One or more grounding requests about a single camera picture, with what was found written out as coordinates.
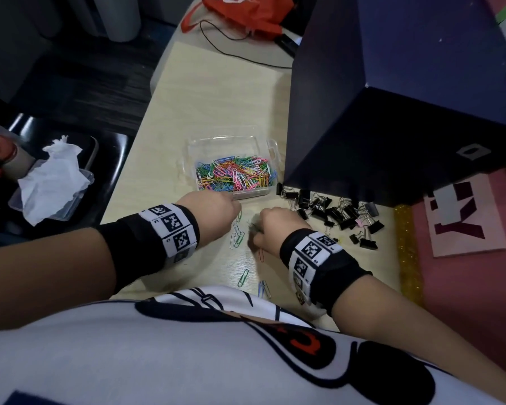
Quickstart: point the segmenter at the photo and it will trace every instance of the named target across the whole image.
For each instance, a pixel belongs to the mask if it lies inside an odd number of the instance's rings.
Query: plastic container
[[[40,166],[41,164],[45,163],[45,160],[37,160],[34,163],[34,166],[32,169]],[[90,186],[92,183],[94,183],[94,174],[90,172],[89,170],[79,169],[79,171],[84,175],[85,178],[88,179],[89,183],[88,186]],[[86,193],[88,188],[81,190],[80,192],[75,193],[73,199],[71,199],[68,203],[64,205],[64,207],[56,212],[53,216],[47,217],[48,219],[52,220],[59,220],[59,221],[68,221],[73,216],[73,213],[77,209],[77,206],[79,205],[82,197]],[[12,209],[21,212],[22,211],[22,198],[20,195],[20,188],[17,188],[15,190],[15,193],[10,198],[9,202],[7,202],[7,205],[11,207]]]
[[[189,139],[184,155],[183,169],[186,175],[193,179],[197,190],[200,190],[196,176],[197,165],[199,163],[212,163],[216,159],[227,158],[229,156],[260,156],[268,160],[270,169],[275,170],[279,177],[279,163],[281,162],[281,158],[277,150],[276,141],[273,139],[267,140],[260,136],[256,127],[226,127],[215,129],[215,131],[237,132],[239,135]],[[251,190],[239,190],[231,193],[235,200],[267,195],[276,190],[276,182],[273,186]]]

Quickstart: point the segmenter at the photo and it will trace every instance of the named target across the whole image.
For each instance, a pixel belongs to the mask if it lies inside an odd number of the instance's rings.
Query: red plastic bag
[[[247,31],[261,31],[269,37],[283,33],[279,23],[294,7],[292,0],[202,0],[182,20],[182,32],[189,32],[198,24],[190,24],[190,21],[201,4]]]

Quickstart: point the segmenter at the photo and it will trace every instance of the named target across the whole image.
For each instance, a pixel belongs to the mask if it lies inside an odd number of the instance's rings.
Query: white tissue
[[[89,185],[77,161],[82,149],[66,141],[67,136],[62,136],[44,147],[49,159],[18,180],[22,214],[33,226],[60,211],[75,193]]]

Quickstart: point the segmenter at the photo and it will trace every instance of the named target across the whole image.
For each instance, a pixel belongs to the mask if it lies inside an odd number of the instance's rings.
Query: black cable
[[[249,62],[252,62],[253,64],[259,64],[259,65],[265,65],[267,67],[272,67],[272,68],[281,68],[281,69],[292,69],[292,67],[281,67],[279,65],[271,65],[271,64],[266,64],[265,62],[258,62],[258,61],[253,61],[251,59],[248,59],[248,58],[244,58],[244,57],[241,57],[239,55],[234,55],[234,54],[229,54],[229,53],[226,53],[226,52],[223,52],[221,51],[219,48],[217,48],[213,43],[212,41],[210,41],[208,39],[208,37],[206,36],[206,34],[204,33],[204,30],[202,29],[202,23],[209,23],[210,25],[214,26],[216,28],[217,31],[219,31],[220,33],[222,33],[226,38],[228,38],[229,40],[231,41],[242,41],[242,40],[245,40],[246,38],[249,37],[249,34],[247,34],[244,38],[230,38],[228,35],[226,35],[226,33],[224,33],[223,31],[221,31],[220,28],[217,27],[217,25],[215,25],[213,22],[211,21],[208,21],[208,20],[201,20],[198,22],[198,27],[201,29],[201,32],[202,32],[202,35],[205,37],[205,39],[210,43],[210,45],[212,47],[214,47],[219,53],[223,54],[223,55],[226,55],[228,57],[234,57],[234,58],[241,58],[241,59],[244,59],[246,61],[249,61]]]

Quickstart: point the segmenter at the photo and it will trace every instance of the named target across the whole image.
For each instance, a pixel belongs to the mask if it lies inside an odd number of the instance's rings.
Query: wristband
[[[195,217],[179,204],[160,204],[96,229],[114,262],[115,293],[139,277],[190,257],[199,238]]]
[[[333,239],[310,229],[291,233],[279,255],[289,268],[291,288],[301,303],[320,303],[329,315],[344,290],[363,275],[371,274]]]

